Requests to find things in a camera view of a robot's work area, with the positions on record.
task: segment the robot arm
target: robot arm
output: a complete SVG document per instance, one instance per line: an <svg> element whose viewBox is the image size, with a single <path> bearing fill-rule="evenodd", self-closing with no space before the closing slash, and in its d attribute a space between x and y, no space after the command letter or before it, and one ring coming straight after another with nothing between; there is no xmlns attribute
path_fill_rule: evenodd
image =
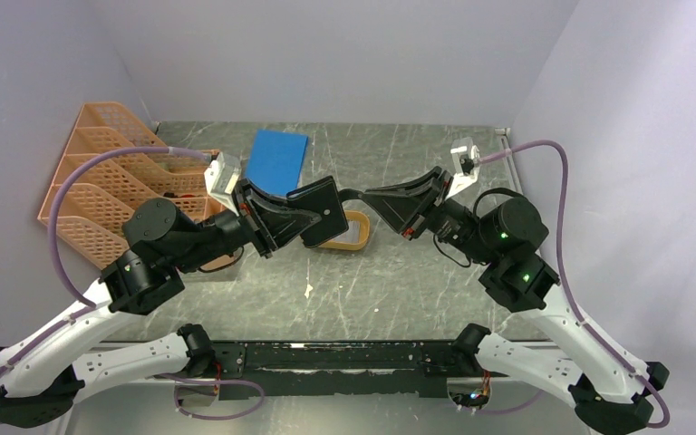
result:
<svg viewBox="0 0 696 435"><path fill-rule="evenodd" d="M558 275L535 254L548 235L537 210L512 194L512 199L476 217L451 198L476 181L475 172L467 173L475 170L475 147L460 145L452 155L463 173L455 177L437 167L414 181L364 192L338 192L329 177L282 198L267 195L245 179L228 193L225 182L212 178L222 171L210 167L216 175L206 176L208 189L230 195L237 213L227 210L196 224L165 199L143 204L123 228L130 249L107 266L85 294L94 309L73 317L84 309L76 303L25 341L0 349L0 370L5 370L0 377L0 421L33 427L121 383L165 372L204 372L214 351L200 326L187 325L157 341L118 351L85 352L181 292L179 272L196 271L247 243L265 257L296 237L306 247L317 247L347 230L342 202L359 199L407 239L429 230L469 260L487 265L479 282L495 302L537 326L571 358L546 357L471 324L453 347L474 369L501 372L553 394L605 435L645 427L653 412L646 400L649 392L576 321ZM9 363L21 345L63 319L69 324L14 366ZM636 358L598 324L587 318L585 323L655 390L663 387L668 371L662 364Z"/></svg>
<svg viewBox="0 0 696 435"><path fill-rule="evenodd" d="M164 198L140 206L123 226L130 249L84 293L94 307L76 302L25 340L0 348L0 422L30 428L115 385L161 373L203 373L215 355L198 325L126 349L86 352L180 293L179 272L194 272L247 243L271 256L298 236L312 247L348 228L332 178L287 198L242 180L234 195L239 216L226 210L200 223Z"/></svg>
<svg viewBox="0 0 696 435"><path fill-rule="evenodd" d="M453 158L459 161L456 167L473 168L468 147L453 149ZM453 193L451 188L470 182L464 180L462 174L452 177L434 168L414 181L369 189L360 198L403 237L413 240L429 230L469 261L485 265L479 282L488 295L534 324L571 358L549 359L472 324L455 342L461 352L472 355L472 365L552 393L603 434L647 427L653 413L647 397L650 389L663 388L668 370L659 362L644 362L627 352L582 310L584 321L577 320L575 309L579 308L570 305L559 286L558 274L536 254L548 229L526 198L502 188L487 191L477 203L490 193L512 198L477 217L476 205L471 211L451 198L459 191ZM606 345L618 358L605 349ZM621 356L633 367L632 372L619 361Z"/></svg>

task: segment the white wall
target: white wall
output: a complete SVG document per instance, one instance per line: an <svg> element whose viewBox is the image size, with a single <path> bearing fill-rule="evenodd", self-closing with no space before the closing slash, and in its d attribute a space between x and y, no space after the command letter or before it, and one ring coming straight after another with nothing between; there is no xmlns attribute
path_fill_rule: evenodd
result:
<svg viewBox="0 0 696 435"><path fill-rule="evenodd" d="M514 145L566 147L573 290L622 344L672 370L668 432L696 433L696 0L582 0L513 132ZM517 165L552 223L558 157L531 150Z"/></svg>
<svg viewBox="0 0 696 435"><path fill-rule="evenodd" d="M104 100L145 116L84 0L0 2L0 345L25 338L72 301L36 216L82 103ZM62 252L71 277L87 286L94 270L71 249ZM43 430L0 426L7 433Z"/></svg>
<svg viewBox="0 0 696 435"><path fill-rule="evenodd" d="M507 126L577 0L93 0L154 119Z"/></svg>

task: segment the blue sponge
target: blue sponge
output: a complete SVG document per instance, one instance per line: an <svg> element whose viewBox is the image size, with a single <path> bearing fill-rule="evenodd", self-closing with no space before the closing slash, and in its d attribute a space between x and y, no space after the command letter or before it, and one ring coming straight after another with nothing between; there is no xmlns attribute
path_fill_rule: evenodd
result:
<svg viewBox="0 0 696 435"><path fill-rule="evenodd" d="M245 177L266 193L284 196L297 189L307 146L304 134L258 130Z"/></svg>

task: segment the gray marble table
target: gray marble table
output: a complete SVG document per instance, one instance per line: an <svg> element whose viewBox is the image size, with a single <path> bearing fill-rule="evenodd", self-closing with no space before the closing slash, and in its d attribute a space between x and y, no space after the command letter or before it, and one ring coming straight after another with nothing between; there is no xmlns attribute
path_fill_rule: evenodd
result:
<svg viewBox="0 0 696 435"><path fill-rule="evenodd" d="M158 134L169 145L216 148L244 160L258 129L308 135L302 183L332 175L339 188L396 184L437 165L452 171L450 145L463 137L472 137L485 154L502 149L493 129L436 125L163 122ZM512 188L511 173L506 162L487 165L479 184L456 198L470 205L485 189ZM479 207L492 208L496 200ZM232 269L186 275L183 293L111 339L152 340L188 322L202 324L218 340L440 339L457 336L471 322L513 340L543 338L484 293L482 266L455 265L430 236L405 240L363 203L345 208L370 217L363 250L306 249L297 239L265 260L248 246Z"/></svg>

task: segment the plastic basket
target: plastic basket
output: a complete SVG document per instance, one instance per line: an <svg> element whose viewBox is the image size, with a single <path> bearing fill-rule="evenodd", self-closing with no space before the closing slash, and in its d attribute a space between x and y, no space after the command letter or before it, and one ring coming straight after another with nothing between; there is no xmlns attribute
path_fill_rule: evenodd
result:
<svg viewBox="0 0 696 435"><path fill-rule="evenodd" d="M76 122L76 128L84 127L110 127L136 147L167 146L134 113L116 101L85 103ZM204 169L206 167L203 162L196 159L185 159L166 154L150 155L150 159L162 165L164 169L175 172L186 169Z"/></svg>
<svg viewBox="0 0 696 435"><path fill-rule="evenodd" d="M128 148L131 143L118 131L109 127L86 127L76 130L66 151L69 155L80 153L103 153L118 148ZM197 159L174 157L175 160L195 160L200 167L167 170L149 156L158 154L128 154L115 159L119 166L157 193L204 194L204 169L207 164Z"/></svg>
<svg viewBox="0 0 696 435"><path fill-rule="evenodd" d="M49 209L59 186L53 186L39 220L49 223ZM208 197L170 198L193 220L203 220L224 208ZM121 225L134 209L98 186L76 183L68 190L57 219L57 234L99 268L128 249Z"/></svg>
<svg viewBox="0 0 696 435"><path fill-rule="evenodd" d="M86 103L54 172L38 220L45 225L60 185L84 162L119 147L166 147L140 120L117 102ZM206 196L203 170L206 162L166 154L122 156L89 169L68 191L60 208L57 233L99 268L107 266L127 248L121 225L134 210L165 192L191 219L203 220L224 208Z"/></svg>

